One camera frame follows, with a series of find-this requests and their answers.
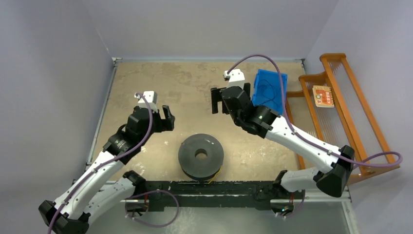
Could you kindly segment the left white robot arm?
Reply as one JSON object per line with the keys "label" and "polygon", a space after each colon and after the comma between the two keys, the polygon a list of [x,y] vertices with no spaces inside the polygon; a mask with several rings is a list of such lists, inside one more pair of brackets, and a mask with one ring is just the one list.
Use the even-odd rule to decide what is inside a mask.
{"label": "left white robot arm", "polygon": [[163,192],[150,188],[135,171],[127,171],[112,186],[105,186],[141,151],[152,134],[174,129],[175,116],[169,106],[164,105],[162,110],[164,118],[155,104],[134,107],[127,123],[108,138],[84,174],[64,194],[40,204],[38,210],[49,234],[84,234],[98,217],[121,200],[147,198]]}

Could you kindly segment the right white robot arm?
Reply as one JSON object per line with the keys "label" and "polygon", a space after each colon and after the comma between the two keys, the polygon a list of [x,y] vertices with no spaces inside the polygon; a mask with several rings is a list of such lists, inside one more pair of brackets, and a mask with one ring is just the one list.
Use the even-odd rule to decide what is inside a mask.
{"label": "right white robot arm", "polygon": [[294,127],[276,111],[253,105],[249,95],[239,86],[212,88],[212,112],[218,113],[222,102],[223,113],[229,114],[236,126],[252,135],[281,144],[311,161],[312,168],[279,173],[274,194],[286,198],[292,192],[318,188],[332,197],[341,197],[353,170],[355,158],[352,147],[338,147],[319,140]]}

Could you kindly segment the black cable spool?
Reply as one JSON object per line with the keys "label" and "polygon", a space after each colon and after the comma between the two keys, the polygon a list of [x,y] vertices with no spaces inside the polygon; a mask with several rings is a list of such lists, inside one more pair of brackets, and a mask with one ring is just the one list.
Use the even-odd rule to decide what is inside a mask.
{"label": "black cable spool", "polygon": [[215,137],[195,134],[181,143],[178,160],[188,177],[197,181],[209,181],[223,165],[224,150]]}

